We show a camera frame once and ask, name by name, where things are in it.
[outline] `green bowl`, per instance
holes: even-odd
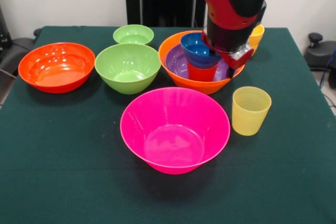
[[[119,43],[136,43],[148,45],[154,38],[151,28],[142,25],[127,25],[115,30],[113,39]]]
[[[160,69],[158,52],[141,44],[118,44],[98,54],[94,67],[104,82],[122,94],[147,88]]]

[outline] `cup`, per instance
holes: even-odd
[[[213,81],[217,67],[218,64],[207,69],[195,68],[189,61],[187,61],[189,79],[193,81]]]
[[[256,87],[242,87],[233,94],[232,127],[240,135],[255,135],[271,107],[267,92]]]
[[[202,33],[199,32],[184,35],[181,46],[188,62],[195,68],[213,68],[222,59],[219,54],[210,55],[210,48],[202,41]]]
[[[263,25],[258,25],[254,28],[252,34],[249,38],[249,45],[254,49],[254,54],[258,49],[259,43],[261,42],[261,39],[263,38],[265,33],[265,28]]]

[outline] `orange cup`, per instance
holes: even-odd
[[[201,68],[195,68],[193,65],[189,63],[189,61],[187,61],[187,67],[188,67],[189,79],[194,81],[213,81],[215,78],[218,64],[216,64],[212,68],[201,69]]]

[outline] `red-orange bowl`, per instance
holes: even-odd
[[[165,64],[165,59],[169,51],[173,49],[175,46],[177,46],[179,43],[181,43],[181,38],[184,35],[189,34],[189,33],[194,33],[194,32],[197,32],[197,31],[183,31],[178,34],[174,34],[168,39],[166,39],[165,41],[163,41],[159,48],[160,62],[161,62],[161,65],[164,67],[164,69],[167,71],[167,73],[173,79],[174,83],[177,86],[182,87],[182,88],[194,89],[194,90],[200,91],[205,94],[213,94],[217,92],[218,90],[220,90],[225,85],[227,85],[231,81],[231,79],[225,79],[221,81],[207,81],[207,82],[193,81],[193,80],[185,79],[181,76],[176,75],[175,73],[170,71],[166,67],[166,64]],[[242,72],[242,70],[244,69],[244,66],[236,70],[234,77],[236,77]]]
[[[95,66],[95,54],[70,42],[45,45],[28,53],[20,62],[21,78],[34,88],[52,94],[80,87]]]

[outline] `magenta bowl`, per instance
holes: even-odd
[[[171,87],[132,101],[121,117],[120,131],[136,156],[159,172],[177,175],[216,157],[228,142],[230,122],[211,97]]]

